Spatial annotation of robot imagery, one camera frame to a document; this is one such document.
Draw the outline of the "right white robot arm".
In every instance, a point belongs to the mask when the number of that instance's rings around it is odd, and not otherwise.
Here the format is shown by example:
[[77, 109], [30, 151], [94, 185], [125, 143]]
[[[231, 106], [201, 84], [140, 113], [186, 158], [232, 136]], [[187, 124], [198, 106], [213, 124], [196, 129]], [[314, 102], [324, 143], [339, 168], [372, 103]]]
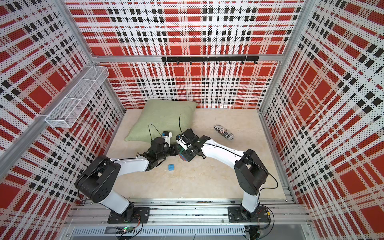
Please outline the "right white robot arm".
[[208, 136], [198, 137], [192, 129], [187, 129], [176, 136], [176, 141], [183, 148], [180, 156], [185, 161], [189, 162], [196, 156], [208, 157], [232, 168], [244, 191], [241, 203], [242, 211], [249, 215], [256, 212], [260, 205], [260, 193], [269, 172], [255, 151], [231, 149]]

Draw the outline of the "light blue 2x2 brick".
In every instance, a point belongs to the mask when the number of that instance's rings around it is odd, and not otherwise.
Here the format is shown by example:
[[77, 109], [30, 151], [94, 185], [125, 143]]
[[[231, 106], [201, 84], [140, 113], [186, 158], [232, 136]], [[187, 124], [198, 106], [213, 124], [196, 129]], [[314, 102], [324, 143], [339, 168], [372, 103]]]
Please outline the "light blue 2x2 brick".
[[168, 169], [169, 169], [169, 171], [173, 171], [175, 169], [175, 167], [174, 167], [173, 164], [171, 164], [171, 165], [168, 166]]

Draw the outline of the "blue 2x4 lego brick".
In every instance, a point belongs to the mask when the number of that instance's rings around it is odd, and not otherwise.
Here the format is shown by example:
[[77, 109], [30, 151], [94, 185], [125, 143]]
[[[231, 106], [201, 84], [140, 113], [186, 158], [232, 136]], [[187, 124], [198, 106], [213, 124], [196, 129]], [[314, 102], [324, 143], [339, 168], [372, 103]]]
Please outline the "blue 2x4 lego brick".
[[189, 161], [189, 160], [188, 160], [188, 157], [185, 155], [184, 152], [179, 153], [179, 156], [180, 156], [180, 158], [181, 158], [183, 161], [185, 161], [185, 162], [188, 162], [188, 161]]

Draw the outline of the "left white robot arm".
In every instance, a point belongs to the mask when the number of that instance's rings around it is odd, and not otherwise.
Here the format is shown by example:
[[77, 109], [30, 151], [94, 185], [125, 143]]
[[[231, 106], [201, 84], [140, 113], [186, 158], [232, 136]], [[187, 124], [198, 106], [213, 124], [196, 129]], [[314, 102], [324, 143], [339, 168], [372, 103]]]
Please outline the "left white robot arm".
[[169, 144], [158, 137], [151, 141], [150, 148], [132, 158], [112, 160], [105, 155], [98, 156], [78, 177], [76, 189], [94, 203], [99, 203], [115, 214], [130, 218], [134, 205], [114, 190], [118, 177], [126, 174], [147, 172], [158, 167], [167, 157], [179, 154], [177, 144]]

